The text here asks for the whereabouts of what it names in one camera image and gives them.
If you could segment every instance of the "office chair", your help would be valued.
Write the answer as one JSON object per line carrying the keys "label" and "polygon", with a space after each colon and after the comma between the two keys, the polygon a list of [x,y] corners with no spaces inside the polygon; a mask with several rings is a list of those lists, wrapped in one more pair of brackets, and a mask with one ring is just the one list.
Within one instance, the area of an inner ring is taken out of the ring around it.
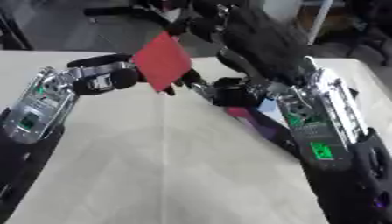
{"label": "office chair", "polygon": [[4,50],[33,50],[32,45],[19,29],[14,17],[0,4],[0,44]]}
{"label": "office chair", "polygon": [[392,17],[390,16],[391,2],[389,0],[346,0],[346,8],[360,20],[358,24],[343,31],[330,31],[315,42],[322,45],[326,42],[341,42],[349,46],[346,57],[350,57],[360,46],[368,46],[377,51],[382,57],[381,65],[387,66],[389,55],[383,48],[388,38],[371,31],[378,28],[387,36],[392,37]]}
{"label": "office chair", "polygon": [[163,17],[156,11],[156,9],[162,10],[163,8],[185,8],[187,5],[188,0],[129,0],[129,5],[123,7],[87,8],[84,10],[84,15],[90,18],[96,18],[100,16],[131,16],[133,18],[150,20],[151,22],[154,22],[165,28],[172,21],[169,21],[167,18]]}

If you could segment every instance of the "green led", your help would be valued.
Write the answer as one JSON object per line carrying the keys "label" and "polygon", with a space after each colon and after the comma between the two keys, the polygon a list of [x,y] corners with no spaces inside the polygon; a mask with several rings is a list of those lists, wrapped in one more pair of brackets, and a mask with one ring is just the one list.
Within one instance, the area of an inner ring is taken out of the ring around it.
{"label": "green led", "polygon": [[287,115],[287,120],[289,121],[289,125],[290,126],[302,125],[301,118],[297,117],[296,115],[288,114]]}
{"label": "green led", "polygon": [[331,147],[329,147],[326,143],[311,142],[311,149],[313,150],[316,158],[333,158]]}
{"label": "green led", "polygon": [[43,87],[38,87],[38,88],[37,88],[37,92],[38,92],[39,94],[43,94],[43,93],[44,93],[44,88],[43,88]]}

